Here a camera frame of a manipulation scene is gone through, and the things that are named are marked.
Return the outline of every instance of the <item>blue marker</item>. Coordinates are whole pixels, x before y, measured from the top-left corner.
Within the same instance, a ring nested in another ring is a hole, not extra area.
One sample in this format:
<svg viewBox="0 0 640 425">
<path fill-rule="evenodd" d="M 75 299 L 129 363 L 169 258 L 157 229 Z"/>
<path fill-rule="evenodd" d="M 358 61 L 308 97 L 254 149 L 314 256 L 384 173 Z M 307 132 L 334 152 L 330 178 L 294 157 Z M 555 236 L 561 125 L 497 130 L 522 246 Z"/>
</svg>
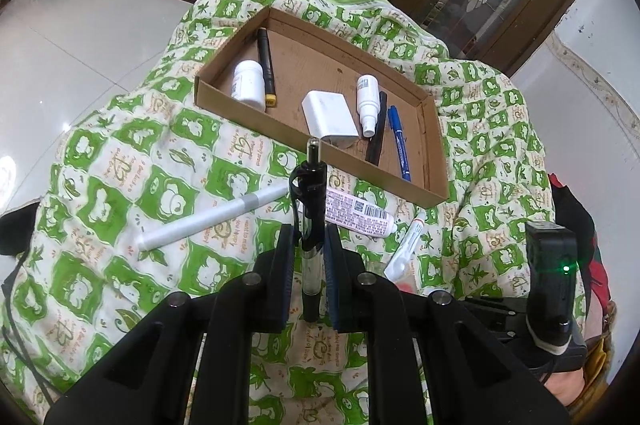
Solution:
<svg viewBox="0 0 640 425">
<path fill-rule="evenodd" d="M 406 147 L 404 146 L 404 135 L 402 134 L 402 124 L 400 123 L 400 116 L 398 116 L 398 110 L 395 106 L 391 106 L 388 110 L 389 125 L 396 137 L 396 147 L 398 147 L 398 158 L 400 160 L 400 170 L 402 171 L 402 179 L 411 181 L 411 174 L 409 174 L 409 159 L 406 156 Z"/>
</svg>

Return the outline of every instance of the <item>cardboard box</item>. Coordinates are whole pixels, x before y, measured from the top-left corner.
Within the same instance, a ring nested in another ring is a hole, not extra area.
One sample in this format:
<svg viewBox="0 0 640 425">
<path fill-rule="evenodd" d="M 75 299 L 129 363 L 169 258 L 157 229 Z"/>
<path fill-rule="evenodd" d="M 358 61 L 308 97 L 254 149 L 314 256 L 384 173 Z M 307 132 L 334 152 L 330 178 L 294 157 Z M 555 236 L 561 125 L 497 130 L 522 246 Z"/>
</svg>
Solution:
<svg viewBox="0 0 640 425">
<path fill-rule="evenodd" d="M 266 113 L 229 96 L 234 67 L 244 59 L 258 60 L 255 31 L 269 30 L 278 104 Z M 385 126 L 380 166 L 364 161 L 368 140 L 340 150 L 322 145 L 328 164 L 366 180 L 418 206 L 433 207 L 449 197 L 442 137 L 433 98 L 362 49 L 272 8 L 258 12 L 230 37 L 196 76 L 196 105 L 269 136 L 302 152 L 309 138 L 302 100 L 310 90 L 342 93 L 362 137 L 356 112 L 358 77 L 372 74 L 388 95 L 387 105 L 398 108 L 406 139 L 412 181 L 402 179 L 394 135 Z"/>
</svg>

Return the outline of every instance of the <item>green and white blanket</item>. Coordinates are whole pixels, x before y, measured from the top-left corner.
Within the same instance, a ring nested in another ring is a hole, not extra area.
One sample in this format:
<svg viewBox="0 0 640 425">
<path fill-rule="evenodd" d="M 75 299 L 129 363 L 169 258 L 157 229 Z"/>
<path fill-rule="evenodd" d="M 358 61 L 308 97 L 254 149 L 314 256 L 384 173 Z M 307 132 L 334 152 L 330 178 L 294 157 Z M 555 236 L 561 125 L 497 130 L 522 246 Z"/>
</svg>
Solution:
<svg viewBox="0 0 640 425">
<path fill-rule="evenodd" d="M 34 365 L 60 391 L 168 293 L 218 290 L 251 269 L 280 224 L 292 222 L 285 198 L 161 249 L 132 246 L 142 228 L 283 181 L 302 160 L 194 105 L 197 70 L 269 5 L 362 47 L 436 98 L 450 195 L 426 210 L 412 264 L 418 292 L 527 294 L 524 221 L 554 213 L 543 147 L 505 75 L 450 59 L 441 41 L 385 0 L 198 0 L 145 82 L 69 131 L 51 168 L 10 306 Z M 394 215 L 398 231 L 386 239 L 342 233 L 344 246 L 367 264 L 388 262 L 418 208 L 339 170 L 330 183 Z M 580 284 L 580 324 L 582 294 Z M 9 328 L 4 308 L 2 320 Z M 33 374 L 8 344 L 0 346 L 2 381 L 42 421 L 49 405 Z M 362 334 L 337 335 L 326 318 L 302 321 L 297 271 L 286 330 L 254 337 L 251 423 L 366 423 L 364 347 Z"/>
</svg>

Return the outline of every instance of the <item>metal screw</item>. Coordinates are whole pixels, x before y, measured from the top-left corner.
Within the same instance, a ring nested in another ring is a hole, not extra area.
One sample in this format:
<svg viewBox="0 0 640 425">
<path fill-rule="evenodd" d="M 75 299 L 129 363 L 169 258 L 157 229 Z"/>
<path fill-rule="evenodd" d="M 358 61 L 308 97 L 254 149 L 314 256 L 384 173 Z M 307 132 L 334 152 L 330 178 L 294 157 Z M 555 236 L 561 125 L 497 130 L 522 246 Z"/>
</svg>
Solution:
<svg viewBox="0 0 640 425">
<path fill-rule="evenodd" d="M 434 291 L 431 294 L 431 298 L 436 304 L 439 304 L 440 306 L 446 306 L 453 300 L 453 297 L 451 296 L 451 294 L 448 291 L 444 291 L 444 290 Z"/>
<path fill-rule="evenodd" d="M 255 286 L 256 284 L 260 284 L 262 277 L 256 271 L 250 271 L 242 275 L 242 282 L 247 286 Z"/>
<path fill-rule="evenodd" d="M 189 297 L 184 291 L 176 291 L 166 298 L 166 303 L 172 308 L 177 308 L 182 306 L 190 298 L 191 297 Z"/>
<path fill-rule="evenodd" d="M 358 282 L 363 286 L 371 286 L 376 283 L 376 276 L 368 271 L 363 271 L 358 275 Z"/>
</svg>

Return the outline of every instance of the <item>tile floor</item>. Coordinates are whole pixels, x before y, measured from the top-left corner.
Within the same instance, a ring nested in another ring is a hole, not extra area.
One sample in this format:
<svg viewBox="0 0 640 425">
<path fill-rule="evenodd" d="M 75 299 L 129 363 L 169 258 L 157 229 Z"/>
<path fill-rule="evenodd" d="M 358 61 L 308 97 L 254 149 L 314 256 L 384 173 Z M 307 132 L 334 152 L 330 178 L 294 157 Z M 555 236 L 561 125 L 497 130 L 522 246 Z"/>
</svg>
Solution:
<svg viewBox="0 0 640 425">
<path fill-rule="evenodd" d="M 142 82 L 189 7 L 13 0 L 0 11 L 0 214 L 46 192 L 60 135 Z M 0 279 L 11 264 L 0 256 Z"/>
</svg>

